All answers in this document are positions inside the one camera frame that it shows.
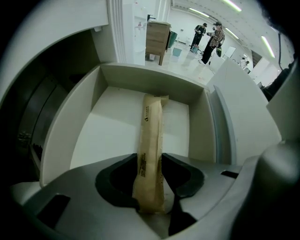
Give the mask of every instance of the black pants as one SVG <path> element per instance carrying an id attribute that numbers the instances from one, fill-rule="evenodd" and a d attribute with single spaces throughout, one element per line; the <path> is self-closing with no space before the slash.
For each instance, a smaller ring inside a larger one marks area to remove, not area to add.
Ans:
<path id="1" fill-rule="evenodd" d="M 194 39 L 193 39 L 193 42 L 192 42 L 192 45 L 191 45 L 190 49 L 192 49 L 194 44 L 199 45 L 201 38 L 202 38 L 202 34 L 194 36 Z"/>
<path id="2" fill-rule="evenodd" d="M 209 42 L 206 45 L 206 48 L 204 50 L 203 56 L 202 56 L 202 62 L 204 62 L 205 64 L 208 62 L 208 60 L 210 59 L 211 53 L 212 51 L 216 48 L 216 47 L 211 47 L 210 46 L 210 42 L 211 39 L 209 40 Z"/>

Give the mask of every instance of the blue bin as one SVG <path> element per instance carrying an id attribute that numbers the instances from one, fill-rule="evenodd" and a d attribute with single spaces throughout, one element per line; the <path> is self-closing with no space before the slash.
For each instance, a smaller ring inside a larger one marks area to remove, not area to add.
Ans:
<path id="1" fill-rule="evenodd" d="M 179 57 L 181 54 L 181 51 L 182 51 L 181 49 L 175 47 L 175 48 L 173 48 L 173 55 L 176 57 Z"/>
<path id="2" fill-rule="evenodd" d="M 198 52 L 198 50 L 199 50 L 199 47 L 195 47 L 195 46 L 193 46 L 193 48 L 192 48 L 192 52 L 193 52 L 193 53 L 197 53 L 197 52 Z"/>
<path id="3" fill-rule="evenodd" d="M 168 48 L 172 47 L 173 44 L 175 43 L 175 39 L 177 37 L 177 33 L 176 32 L 172 32 L 171 31 L 171 35 L 170 35 L 170 41 L 169 41 L 169 45 Z"/>

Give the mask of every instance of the man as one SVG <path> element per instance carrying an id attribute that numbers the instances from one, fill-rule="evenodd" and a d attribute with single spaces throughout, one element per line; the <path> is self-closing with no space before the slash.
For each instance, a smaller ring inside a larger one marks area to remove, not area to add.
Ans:
<path id="1" fill-rule="evenodd" d="M 250 63 L 249 61 L 246 61 L 246 65 L 245 65 L 245 67 L 243 67 L 243 70 L 245 70 L 248 67 L 249 63 Z"/>
<path id="2" fill-rule="evenodd" d="M 195 29 L 194 29 L 195 30 L 195 36 L 194 36 L 194 39 L 193 39 L 190 50 L 192 50 L 192 47 L 195 44 L 199 45 L 202 36 L 204 36 L 204 34 L 206 33 L 206 29 L 205 29 L 206 27 L 207 27 L 206 23 L 203 23 L 203 25 L 197 25 L 195 27 Z"/>
<path id="3" fill-rule="evenodd" d="M 210 40 L 206 45 L 202 59 L 198 60 L 203 65 L 206 65 L 206 63 L 210 59 L 212 51 L 219 46 L 222 40 L 225 40 L 225 33 L 223 32 L 222 29 L 222 23 L 216 22 L 214 25 L 216 26 L 216 30 L 215 32 L 207 33 L 207 35 L 210 36 Z"/>
<path id="4" fill-rule="evenodd" d="M 245 69 L 246 68 L 246 60 L 245 58 L 242 58 L 242 60 L 240 61 L 239 65 L 242 67 L 242 69 Z"/>

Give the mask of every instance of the faucet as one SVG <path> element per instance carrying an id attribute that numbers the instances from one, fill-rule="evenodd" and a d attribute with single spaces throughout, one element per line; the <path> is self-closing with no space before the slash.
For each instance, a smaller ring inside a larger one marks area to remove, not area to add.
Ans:
<path id="1" fill-rule="evenodd" d="M 149 21 L 149 19 L 156 19 L 155 17 L 150 17 L 150 16 L 153 16 L 153 15 L 148 14 L 147 21 Z"/>

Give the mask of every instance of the kraft paper bag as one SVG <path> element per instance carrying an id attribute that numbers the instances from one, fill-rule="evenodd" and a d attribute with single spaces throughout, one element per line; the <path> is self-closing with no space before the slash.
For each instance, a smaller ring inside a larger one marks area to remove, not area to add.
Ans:
<path id="1" fill-rule="evenodd" d="M 163 110 L 168 96 L 146 94 L 143 100 L 141 135 L 137 153 L 137 177 L 133 195 L 140 212 L 164 213 L 164 177 L 161 172 Z"/>

